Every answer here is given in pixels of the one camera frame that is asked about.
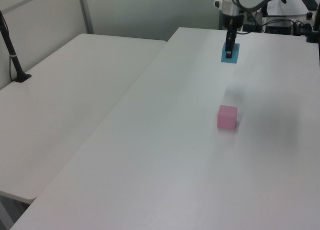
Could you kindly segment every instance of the floor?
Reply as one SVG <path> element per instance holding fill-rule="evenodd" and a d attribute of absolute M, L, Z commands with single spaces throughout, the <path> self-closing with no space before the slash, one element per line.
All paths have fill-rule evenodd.
<path fill-rule="evenodd" d="M 9 230 L 28 207 L 28 204 L 0 196 L 0 230 Z"/>

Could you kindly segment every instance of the pink cube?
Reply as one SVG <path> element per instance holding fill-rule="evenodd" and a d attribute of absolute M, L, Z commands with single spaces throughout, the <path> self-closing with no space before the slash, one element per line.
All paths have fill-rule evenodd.
<path fill-rule="evenodd" d="M 237 125 L 238 108 L 220 105 L 217 127 L 222 129 L 235 129 Z"/>

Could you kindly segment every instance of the table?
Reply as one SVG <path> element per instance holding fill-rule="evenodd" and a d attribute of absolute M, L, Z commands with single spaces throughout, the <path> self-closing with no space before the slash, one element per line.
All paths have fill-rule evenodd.
<path fill-rule="evenodd" d="M 318 229 L 318 45 L 225 35 L 179 28 L 12 230 Z"/>
<path fill-rule="evenodd" d="M 82 34 L 0 91 L 0 194 L 31 203 L 165 41 Z"/>

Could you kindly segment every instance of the microphone stand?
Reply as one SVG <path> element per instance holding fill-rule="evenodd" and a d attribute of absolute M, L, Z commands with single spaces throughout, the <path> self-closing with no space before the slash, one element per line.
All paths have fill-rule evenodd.
<path fill-rule="evenodd" d="M 6 25 L 5 18 L 2 15 L 1 11 L 0 11 L 0 31 L 1 31 L 2 37 L 4 39 L 5 45 L 7 46 L 10 58 L 13 62 L 15 70 L 16 70 L 16 78 L 13 79 L 12 81 L 22 83 L 22 82 L 26 81 L 27 79 L 29 79 L 31 77 L 31 75 L 24 73 L 21 68 L 16 51 L 12 45 L 12 42 L 11 42 L 11 39 L 9 36 L 9 31 L 8 31 L 8 27 Z"/>

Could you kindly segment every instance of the white wall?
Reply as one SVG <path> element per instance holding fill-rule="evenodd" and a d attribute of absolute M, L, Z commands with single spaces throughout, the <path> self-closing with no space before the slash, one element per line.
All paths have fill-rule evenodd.
<path fill-rule="evenodd" d="M 218 29 L 214 0 L 85 0 L 95 34 L 167 40 L 178 27 Z"/>
<path fill-rule="evenodd" d="M 78 34 L 87 32 L 80 0 L 32 0 L 8 11 L 4 18 L 25 72 Z M 0 89 L 9 82 L 9 54 L 1 36 Z"/>

